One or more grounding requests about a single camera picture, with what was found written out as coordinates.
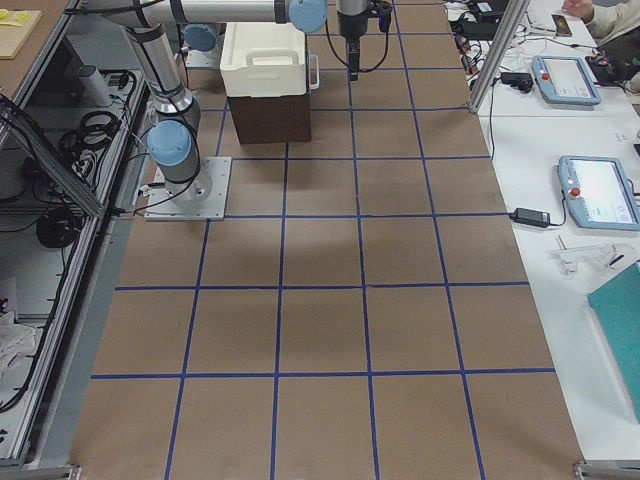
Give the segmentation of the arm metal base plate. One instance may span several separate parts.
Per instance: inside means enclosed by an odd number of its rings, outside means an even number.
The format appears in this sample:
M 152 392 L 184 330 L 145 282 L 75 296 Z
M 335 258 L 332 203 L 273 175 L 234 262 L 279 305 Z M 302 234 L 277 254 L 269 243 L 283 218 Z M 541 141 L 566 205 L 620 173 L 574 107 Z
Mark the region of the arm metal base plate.
M 201 169 L 189 188 L 166 183 L 159 167 L 154 182 L 161 183 L 149 194 L 151 207 L 144 210 L 149 221 L 221 221 L 225 217 L 231 177 L 231 157 L 203 157 Z

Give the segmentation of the person's hand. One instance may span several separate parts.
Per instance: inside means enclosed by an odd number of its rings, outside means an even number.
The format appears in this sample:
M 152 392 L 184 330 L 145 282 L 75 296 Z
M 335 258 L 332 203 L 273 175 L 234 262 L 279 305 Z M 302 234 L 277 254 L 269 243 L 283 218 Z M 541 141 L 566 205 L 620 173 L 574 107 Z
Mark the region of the person's hand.
M 565 0 L 562 9 L 571 16 L 588 23 L 594 17 L 594 4 L 592 0 Z

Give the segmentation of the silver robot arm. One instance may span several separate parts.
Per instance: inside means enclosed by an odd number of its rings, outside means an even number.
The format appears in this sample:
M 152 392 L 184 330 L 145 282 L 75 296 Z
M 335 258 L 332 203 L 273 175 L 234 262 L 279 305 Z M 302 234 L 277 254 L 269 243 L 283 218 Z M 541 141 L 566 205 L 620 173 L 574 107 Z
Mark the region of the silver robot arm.
M 211 190 L 196 140 L 199 106 L 178 73 L 165 24 L 290 23 L 310 33 L 327 16 L 325 1 L 96 1 L 87 9 L 125 28 L 152 93 L 159 124 L 147 148 L 164 175 L 161 205 L 204 199 Z
M 357 81 L 360 74 L 371 73 L 386 60 L 389 51 L 389 32 L 392 23 L 393 6 L 389 1 L 343 0 L 336 2 L 339 34 L 345 40 L 346 61 L 349 80 Z M 360 65 L 360 39 L 367 33 L 369 21 L 376 19 L 381 33 L 385 34 L 384 51 L 381 59 L 369 68 Z

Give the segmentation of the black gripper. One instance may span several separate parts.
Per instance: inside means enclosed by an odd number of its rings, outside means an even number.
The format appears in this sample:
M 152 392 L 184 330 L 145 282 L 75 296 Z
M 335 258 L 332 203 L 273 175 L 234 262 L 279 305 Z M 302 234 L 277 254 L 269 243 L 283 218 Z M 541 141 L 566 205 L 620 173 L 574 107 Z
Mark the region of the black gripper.
M 360 72 L 360 37 L 349 36 L 345 38 L 347 66 L 349 70 L 349 80 L 355 82 L 358 80 Z

